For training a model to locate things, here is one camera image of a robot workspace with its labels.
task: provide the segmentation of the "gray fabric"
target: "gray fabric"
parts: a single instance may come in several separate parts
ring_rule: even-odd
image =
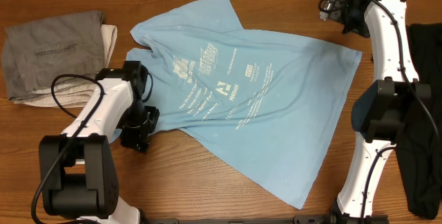
[[[60,74],[102,69],[103,18],[94,10],[6,28],[2,68],[9,100],[35,97],[31,92],[49,87]]]

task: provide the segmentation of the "blue t-shirt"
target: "blue t-shirt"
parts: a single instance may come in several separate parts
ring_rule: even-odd
[[[300,209],[318,174],[361,52],[244,30],[229,0],[199,0],[140,23],[127,60],[153,76],[156,131],[181,129]]]

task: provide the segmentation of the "cable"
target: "cable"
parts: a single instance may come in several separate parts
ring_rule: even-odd
[[[335,8],[335,9],[331,9],[331,10],[326,10],[322,8],[322,4],[325,2],[326,0],[320,0],[319,4],[318,4],[318,8],[320,11],[325,12],[325,13],[332,13],[338,10],[342,10],[343,8],[347,7],[346,6],[342,6],[340,8]],[[439,156],[439,130],[437,129],[437,125],[436,122],[434,121],[433,117],[431,116],[431,113],[428,111],[427,107],[424,105],[424,103],[422,102],[422,100],[419,98],[419,96],[416,94],[416,91],[414,90],[412,84],[410,83],[407,75],[405,74],[405,67],[403,64],[403,46],[402,46],[402,37],[401,37],[401,31],[399,30],[399,26],[398,26],[398,22],[395,20],[395,18],[393,17],[393,14],[381,3],[379,3],[379,1],[377,0],[368,0],[371,1],[372,3],[375,3],[377,6],[379,6],[384,12],[385,14],[388,15],[388,17],[392,20],[392,25],[394,26],[394,29],[396,31],[396,36],[398,39],[398,47],[399,47],[399,66],[400,66],[400,70],[401,70],[401,75],[405,81],[405,83],[407,84],[410,92],[412,93],[412,95],[416,98],[416,101],[419,103],[419,105],[421,106],[421,108],[423,109],[425,115],[427,116],[427,118],[430,120],[432,128],[434,129],[434,136],[436,138],[436,149],[434,149],[434,153],[432,154],[432,163],[433,163],[433,174],[435,176],[435,180],[437,181],[437,183],[440,183],[440,179],[437,176],[438,174],[438,170],[439,170],[439,162],[438,162],[438,156]],[[378,152],[378,154],[376,155],[373,163],[372,163],[372,167],[370,168],[368,177],[367,177],[367,182],[365,183],[365,190],[363,192],[363,204],[362,204],[362,210],[361,210],[361,219],[364,222],[364,211],[365,211],[365,205],[367,202],[367,191],[368,191],[368,185],[370,182],[370,178],[372,177],[372,173],[373,170],[376,166],[376,162],[378,161],[379,157],[382,155],[382,153],[384,151],[388,151],[394,149],[394,147],[388,147],[385,148],[381,151]]]
[[[151,98],[152,88],[153,88],[153,78],[152,78],[152,75],[150,73],[148,73],[147,75],[151,77],[151,89],[149,89],[149,92],[147,93],[147,96],[143,99],[143,103],[146,103]]]
[[[40,221],[39,218],[37,217],[37,202],[39,200],[40,193],[43,191],[44,185],[48,181],[48,178],[49,178],[50,174],[52,173],[54,168],[58,165],[58,163],[61,160],[61,158],[65,155],[67,150],[69,150],[69,148],[73,145],[73,143],[75,141],[75,138],[78,136],[78,134],[81,132],[81,130],[86,126],[86,124],[88,123],[88,121],[90,120],[90,118],[92,117],[94,112],[97,110],[98,106],[101,104],[101,102],[103,100],[103,97],[104,97],[104,88],[103,88],[103,86],[98,81],[96,81],[94,79],[91,79],[91,78],[83,76],[83,75],[72,75],[72,74],[65,74],[65,75],[57,76],[52,81],[52,84],[50,85],[50,92],[52,93],[52,97],[54,98],[55,103],[57,103],[57,105],[59,106],[59,108],[61,110],[63,110],[65,113],[67,113],[68,115],[70,115],[70,116],[72,116],[74,118],[76,118],[77,116],[75,116],[71,112],[67,111],[59,103],[59,101],[55,97],[55,92],[54,92],[55,82],[57,82],[58,79],[63,78],[63,77],[74,77],[74,78],[80,78],[80,79],[84,79],[84,80],[88,80],[90,82],[93,82],[96,85],[98,85],[98,87],[100,89],[100,94],[99,94],[99,97],[98,97],[98,101],[95,103],[94,107],[90,110],[90,112],[84,118],[84,120],[80,122],[80,125],[79,125],[78,129],[74,132],[72,137],[68,140],[68,142],[63,147],[63,149],[61,149],[61,151],[59,152],[58,156],[55,158],[54,163],[49,168],[48,172],[44,176],[43,180],[40,182],[40,185],[38,186],[38,188],[37,188],[37,190],[35,192],[35,195],[34,195],[34,198],[32,199],[32,204],[31,204],[31,217],[32,217],[33,221],[36,224],[45,224],[44,222]],[[59,223],[59,224],[76,224],[76,223],[97,223],[97,222],[96,221],[92,221],[92,220],[75,220],[75,221],[68,221],[68,222]]]

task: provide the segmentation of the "wooden surface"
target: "wooden surface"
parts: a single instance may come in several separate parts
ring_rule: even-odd
[[[0,0],[0,29],[33,19],[100,9],[108,24],[118,26],[110,66],[122,66],[137,44],[129,31],[137,23],[194,0]],[[363,59],[347,96],[338,126],[320,173],[302,210],[283,203],[209,153],[181,131],[151,138],[147,154],[117,143],[112,152],[120,195],[141,207],[149,218],[277,218],[324,214],[344,185],[354,151],[350,111],[355,99],[372,83],[371,44],[342,26],[318,20],[318,0],[231,0],[244,28],[306,35],[362,50]],[[442,21],[439,0],[408,0],[407,23]],[[0,32],[0,45],[6,35]],[[0,223],[32,223],[30,202],[39,183],[37,147],[44,135],[57,135],[72,119],[59,109],[15,105],[6,99],[0,77]],[[390,223],[428,223],[407,210],[396,156],[385,166],[374,201],[375,214],[388,214]],[[45,221],[57,219],[44,214]],[[440,216],[433,223],[442,223]]]

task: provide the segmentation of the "wood grain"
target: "wood grain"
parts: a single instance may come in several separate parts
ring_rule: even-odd
[[[194,0],[0,0],[0,29],[33,19],[100,9],[106,23],[119,28],[110,66],[122,66],[126,53],[137,46],[129,30],[137,23]],[[318,0],[231,0],[243,26],[324,39],[362,50],[347,102],[329,151],[305,206],[296,210],[223,163],[181,131],[151,138],[147,154],[112,144],[120,195],[142,208],[149,218],[278,218],[295,214],[324,214],[344,185],[354,151],[350,124],[352,104],[371,84],[373,68],[369,39],[341,35],[342,26],[318,20]],[[442,19],[438,0],[409,0],[407,22]],[[0,44],[6,34],[0,32]],[[32,223],[30,202],[39,183],[38,144],[57,135],[72,119],[59,109],[16,105],[6,99],[0,77],[0,223]],[[374,201],[375,214],[388,214],[391,223],[428,223],[407,210],[396,156],[385,166]],[[59,220],[47,216],[45,221]],[[432,223],[442,223],[442,217]]]

